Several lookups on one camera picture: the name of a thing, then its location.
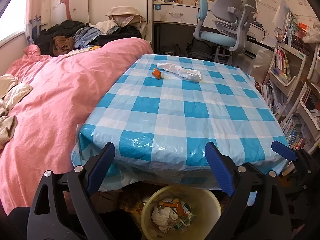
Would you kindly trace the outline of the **white tissue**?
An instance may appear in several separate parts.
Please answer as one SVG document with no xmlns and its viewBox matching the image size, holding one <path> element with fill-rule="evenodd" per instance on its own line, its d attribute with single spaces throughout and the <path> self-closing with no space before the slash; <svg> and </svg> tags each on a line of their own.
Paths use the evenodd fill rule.
<svg viewBox="0 0 320 240">
<path fill-rule="evenodd" d="M 201 81 L 202 75 L 198 70 L 183 68 L 173 63 L 158 63 L 157 67 L 173 74 L 177 74 L 180 77 L 190 81 Z"/>
</svg>

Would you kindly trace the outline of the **yellow trash bin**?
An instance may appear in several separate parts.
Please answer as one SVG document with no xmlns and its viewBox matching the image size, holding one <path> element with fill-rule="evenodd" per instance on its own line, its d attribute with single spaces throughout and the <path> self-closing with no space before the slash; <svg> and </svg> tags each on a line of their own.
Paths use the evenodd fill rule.
<svg viewBox="0 0 320 240">
<path fill-rule="evenodd" d="M 147 239 L 205 239 L 220 216 L 210 191 L 166 186 L 146 201 L 141 226 Z"/>
</svg>

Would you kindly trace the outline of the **white bookshelf with books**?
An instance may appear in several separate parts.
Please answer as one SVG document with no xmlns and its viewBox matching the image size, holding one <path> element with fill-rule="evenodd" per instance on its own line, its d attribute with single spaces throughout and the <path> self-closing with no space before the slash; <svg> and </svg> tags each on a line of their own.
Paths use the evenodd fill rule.
<svg viewBox="0 0 320 240">
<path fill-rule="evenodd" d="M 276 45 L 267 77 L 286 99 L 275 113 L 284 129 L 314 69 L 310 60 L 312 50 L 308 49 L 313 43 L 309 36 L 312 29 L 298 21 L 298 16 L 284 0 L 278 6 L 273 23 Z"/>
</svg>

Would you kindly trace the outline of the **clear plastic bag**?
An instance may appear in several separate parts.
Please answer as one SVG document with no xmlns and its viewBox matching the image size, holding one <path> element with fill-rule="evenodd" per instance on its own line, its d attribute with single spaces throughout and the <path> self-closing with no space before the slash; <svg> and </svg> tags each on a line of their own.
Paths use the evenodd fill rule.
<svg viewBox="0 0 320 240">
<path fill-rule="evenodd" d="M 263 83 L 267 76 L 273 52 L 269 49 L 261 49 L 257 52 L 255 59 L 252 61 L 248 74 L 258 83 Z"/>
</svg>

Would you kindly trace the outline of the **pink duvet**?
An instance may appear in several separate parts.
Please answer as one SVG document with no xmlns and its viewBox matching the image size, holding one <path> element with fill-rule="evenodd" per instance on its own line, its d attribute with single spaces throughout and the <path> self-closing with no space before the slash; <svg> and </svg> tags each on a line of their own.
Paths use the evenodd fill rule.
<svg viewBox="0 0 320 240">
<path fill-rule="evenodd" d="M 1 204 L 6 213 L 29 207 L 43 173 L 69 172 L 76 128 L 104 94 L 141 56 L 148 41 L 123 38 L 74 56 L 42 55 L 25 48 L 8 73 L 32 91 L 11 110 L 17 126 L 1 151 Z"/>
</svg>

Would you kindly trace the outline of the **blue checkered tablecloth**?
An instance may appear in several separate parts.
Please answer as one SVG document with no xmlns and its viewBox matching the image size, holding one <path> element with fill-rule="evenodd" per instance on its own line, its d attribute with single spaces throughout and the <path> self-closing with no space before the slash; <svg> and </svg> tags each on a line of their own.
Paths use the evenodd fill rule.
<svg viewBox="0 0 320 240">
<path fill-rule="evenodd" d="M 198 70 L 202 79 L 186 80 L 158 63 Z M 161 71 L 160 80 L 152 75 L 154 68 Z M 215 190 L 219 186 L 204 152 L 208 142 L 236 165 L 249 162 L 261 172 L 280 173 L 287 161 L 272 150 L 274 141 L 286 143 L 253 77 L 225 64 L 146 54 L 93 109 L 71 161 L 84 165 L 111 142 L 115 158 L 101 191 L 143 180 Z"/>
</svg>

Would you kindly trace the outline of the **cream clothes on bed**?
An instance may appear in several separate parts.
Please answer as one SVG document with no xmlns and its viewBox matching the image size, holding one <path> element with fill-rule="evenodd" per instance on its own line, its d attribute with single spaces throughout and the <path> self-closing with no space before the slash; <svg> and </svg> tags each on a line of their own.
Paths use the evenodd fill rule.
<svg viewBox="0 0 320 240">
<path fill-rule="evenodd" d="M 10 111 L 32 90 L 33 87 L 21 83 L 17 77 L 11 74 L 2 75 L 1 85 L 1 150 L 9 142 L 15 133 L 18 124 L 15 115 L 9 116 Z"/>
</svg>

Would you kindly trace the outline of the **blue grey desk chair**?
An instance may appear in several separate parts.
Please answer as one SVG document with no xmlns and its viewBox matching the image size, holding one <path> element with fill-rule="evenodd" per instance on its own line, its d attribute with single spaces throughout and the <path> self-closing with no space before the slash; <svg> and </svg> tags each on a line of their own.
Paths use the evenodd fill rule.
<svg viewBox="0 0 320 240">
<path fill-rule="evenodd" d="M 212 4 L 212 15 L 217 18 L 214 21 L 217 33 L 201 30 L 208 14 L 208 1 L 199 0 L 199 5 L 194 38 L 198 41 L 212 42 L 228 49 L 232 54 L 243 53 L 247 43 L 247 33 L 257 11 L 256 1 L 215 0 Z"/>
</svg>

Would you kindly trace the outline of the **yellow book on bed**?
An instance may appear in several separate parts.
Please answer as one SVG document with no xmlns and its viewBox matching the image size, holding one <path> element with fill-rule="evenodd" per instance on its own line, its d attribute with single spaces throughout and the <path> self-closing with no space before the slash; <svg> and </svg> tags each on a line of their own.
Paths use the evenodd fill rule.
<svg viewBox="0 0 320 240">
<path fill-rule="evenodd" d="M 65 54 L 65 57 L 71 57 L 71 56 L 78 55 L 78 54 L 81 54 L 81 53 L 86 53 L 86 52 L 89 52 L 89 51 L 93 51 L 93 50 L 96 50 L 96 49 L 99 49 L 99 48 L 101 48 L 101 46 L 91 46 L 91 47 L 72 50 L 68 54 Z"/>
</svg>

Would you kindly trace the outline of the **pile of dark clothes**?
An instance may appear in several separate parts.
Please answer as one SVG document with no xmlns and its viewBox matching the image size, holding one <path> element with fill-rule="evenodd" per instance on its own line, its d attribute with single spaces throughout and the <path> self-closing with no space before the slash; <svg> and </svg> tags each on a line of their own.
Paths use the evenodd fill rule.
<svg viewBox="0 0 320 240">
<path fill-rule="evenodd" d="M 113 20 L 95 25 L 65 20 L 42 30 L 34 43 L 39 47 L 42 55 L 55 57 L 65 55 L 72 50 L 92 46 L 102 47 L 108 42 L 131 37 L 141 38 L 142 35 L 136 27 L 132 25 L 121 27 Z"/>
</svg>

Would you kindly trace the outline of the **white desk with drawers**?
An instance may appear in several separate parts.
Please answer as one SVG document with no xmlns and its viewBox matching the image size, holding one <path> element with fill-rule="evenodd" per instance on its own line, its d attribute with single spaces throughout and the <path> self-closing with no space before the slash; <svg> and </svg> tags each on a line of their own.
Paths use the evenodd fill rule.
<svg viewBox="0 0 320 240">
<path fill-rule="evenodd" d="M 196 15 L 199 13 L 199 7 L 197 6 L 176 3 L 154 3 L 153 9 L 153 21 L 157 23 L 176 23 L 196 27 L 199 21 L 196 18 Z M 215 21 L 221 20 L 218 20 L 211 10 L 208 10 L 207 17 L 202 26 L 217 31 Z M 248 36 L 255 38 L 258 42 L 262 42 L 265 38 L 265 31 L 261 27 L 251 25 Z"/>
</svg>

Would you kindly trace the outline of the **beige bag on bed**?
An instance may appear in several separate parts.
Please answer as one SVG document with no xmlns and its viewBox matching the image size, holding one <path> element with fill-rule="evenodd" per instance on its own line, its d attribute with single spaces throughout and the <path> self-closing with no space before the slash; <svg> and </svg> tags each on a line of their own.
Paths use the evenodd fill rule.
<svg viewBox="0 0 320 240">
<path fill-rule="evenodd" d="M 137 28 L 141 33 L 147 26 L 147 20 L 134 7 L 112 7 L 105 16 L 111 20 L 114 20 L 114 22 L 116 22 L 116 24 L 122 28 L 127 25 L 131 25 Z"/>
</svg>

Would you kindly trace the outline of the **pink window curtain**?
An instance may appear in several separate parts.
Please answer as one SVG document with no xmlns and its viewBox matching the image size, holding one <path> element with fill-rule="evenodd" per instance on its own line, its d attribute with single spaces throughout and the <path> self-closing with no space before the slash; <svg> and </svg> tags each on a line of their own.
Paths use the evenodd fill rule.
<svg viewBox="0 0 320 240">
<path fill-rule="evenodd" d="M 50 0 L 27 0 L 25 38 L 27 45 L 34 44 L 41 32 L 41 24 L 50 21 Z"/>
</svg>

